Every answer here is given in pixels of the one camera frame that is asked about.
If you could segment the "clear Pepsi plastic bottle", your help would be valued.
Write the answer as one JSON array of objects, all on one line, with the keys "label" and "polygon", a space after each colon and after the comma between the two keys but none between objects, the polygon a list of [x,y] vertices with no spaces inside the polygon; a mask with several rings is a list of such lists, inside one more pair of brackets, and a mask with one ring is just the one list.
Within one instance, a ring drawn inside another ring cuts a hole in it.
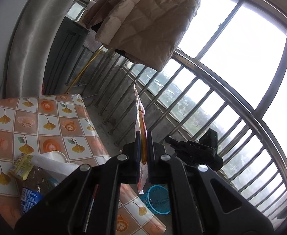
[{"label": "clear Pepsi plastic bottle", "polygon": [[21,189],[20,212],[26,214],[59,182],[44,169],[33,166]]}]

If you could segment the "clear orange snack wrapper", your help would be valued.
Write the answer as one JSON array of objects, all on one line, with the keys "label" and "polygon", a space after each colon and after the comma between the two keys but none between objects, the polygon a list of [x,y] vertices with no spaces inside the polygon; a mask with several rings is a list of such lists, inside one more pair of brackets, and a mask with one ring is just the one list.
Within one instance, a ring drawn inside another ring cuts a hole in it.
[{"label": "clear orange snack wrapper", "polygon": [[135,94],[135,105],[136,105],[136,121],[134,132],[140,133],[140,159],[139,159],[139,180],[137,183],[137,190],[139,194],[144,194],[144,186],[148,179],[148,143],[147,143],[147,129],[146,123],[144,122],[145,109],[141,102],[135,83],[133,85]]}]

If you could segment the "yellow gold snack packet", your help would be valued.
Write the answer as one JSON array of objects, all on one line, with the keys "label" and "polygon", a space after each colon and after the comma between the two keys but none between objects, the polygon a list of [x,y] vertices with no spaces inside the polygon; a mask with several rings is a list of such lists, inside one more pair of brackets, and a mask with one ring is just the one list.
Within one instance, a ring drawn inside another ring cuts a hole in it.
[{"label": "yellow gold snack packet", "polygon": [[31,154],[24,154],[18,156],[17,160],[14,162],[13,166],[9,170],[9,174],[17,179],[26,181],[29,173],[33,168],[32,158],[34,156]]}]

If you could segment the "blue plastic basket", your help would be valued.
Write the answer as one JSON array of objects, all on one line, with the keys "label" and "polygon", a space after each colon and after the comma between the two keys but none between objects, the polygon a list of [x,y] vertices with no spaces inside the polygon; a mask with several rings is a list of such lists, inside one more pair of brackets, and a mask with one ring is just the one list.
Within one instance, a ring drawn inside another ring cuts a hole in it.
[{"label": "blue plastic basket", "polygon": [[139,198],[153,214],[167,215],[171,212],[168,190],[161,185],[151,186]]}]

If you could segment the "white paper cup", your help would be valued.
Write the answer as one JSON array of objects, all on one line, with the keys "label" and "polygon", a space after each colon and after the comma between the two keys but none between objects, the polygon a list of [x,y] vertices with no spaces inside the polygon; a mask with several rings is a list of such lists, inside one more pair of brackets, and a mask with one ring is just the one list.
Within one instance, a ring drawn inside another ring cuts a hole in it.
[{"label": "white paper cup", "polygon": [[44,169],[51,176],[63,179],[73,173],[79,166],[69,163],[65,155],[60,151],[52,151],[44,154],[34,155],[32,164]]}]

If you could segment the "metal balcony railing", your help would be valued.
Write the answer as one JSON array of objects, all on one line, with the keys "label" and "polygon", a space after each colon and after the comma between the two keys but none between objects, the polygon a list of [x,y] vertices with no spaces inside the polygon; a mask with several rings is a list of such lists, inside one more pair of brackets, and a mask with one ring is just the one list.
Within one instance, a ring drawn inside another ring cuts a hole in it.
[{"label": "metal balcony railing", "polygon": [[[69,85],[93,53],[81,48]],[[220,175],[274,226],[287,220],[287,154],[265,122],[274,92],[253,108],[205,65],[180,53],[156,72],[102,49],[70,93],[82,95],[109,152],[134,136],[134,83],[155,141],[198,141],[215,130],[224,160]]]}]

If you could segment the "ginkgo patterned tablecloth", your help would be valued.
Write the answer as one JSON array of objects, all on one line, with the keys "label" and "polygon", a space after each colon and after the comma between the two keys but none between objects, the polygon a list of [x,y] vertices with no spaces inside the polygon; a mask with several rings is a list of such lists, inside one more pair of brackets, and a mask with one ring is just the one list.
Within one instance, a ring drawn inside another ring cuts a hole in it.
[{"label": "ginkgo patterned tablecloth", "polygon": [[[69,163],[91,167],[111,157],[78,94],[0,99],[0,234],[15,234],[23,182],[9,174],[22,153],[60,151]],[[115,234],[164,234],[164,225],[121,184]]]}]

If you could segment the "beige quilted down jacket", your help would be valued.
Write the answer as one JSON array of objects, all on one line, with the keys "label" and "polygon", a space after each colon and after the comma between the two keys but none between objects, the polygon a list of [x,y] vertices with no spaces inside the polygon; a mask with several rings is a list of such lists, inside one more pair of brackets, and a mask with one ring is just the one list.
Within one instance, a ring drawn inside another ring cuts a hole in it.
[{"label": "beige quilted down jacket", "polygon": [[95,40],[160,72],[197,14],[201,0],[98,0],[83,23]]}]

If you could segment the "dark grey cabinet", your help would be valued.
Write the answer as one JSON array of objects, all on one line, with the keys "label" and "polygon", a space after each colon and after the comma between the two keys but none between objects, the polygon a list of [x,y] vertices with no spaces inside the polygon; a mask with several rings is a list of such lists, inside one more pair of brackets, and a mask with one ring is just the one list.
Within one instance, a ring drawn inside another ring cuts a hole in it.
[{"label": "dark grey cabinet", "polygon": [[89,34],[83,26],[65,17],[54,38],[47,59],[43,94],[64,93],[82,45]]}]

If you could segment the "grey curtain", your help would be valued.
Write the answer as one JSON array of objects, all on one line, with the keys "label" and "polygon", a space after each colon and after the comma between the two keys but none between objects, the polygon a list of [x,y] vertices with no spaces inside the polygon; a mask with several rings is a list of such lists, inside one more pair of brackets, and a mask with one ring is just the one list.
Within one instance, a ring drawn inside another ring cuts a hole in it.
[{"label": "grey curtain", "polygon": [[11,42],[4,95],[39,96],[46,62],[73,0],[28,0]]}]

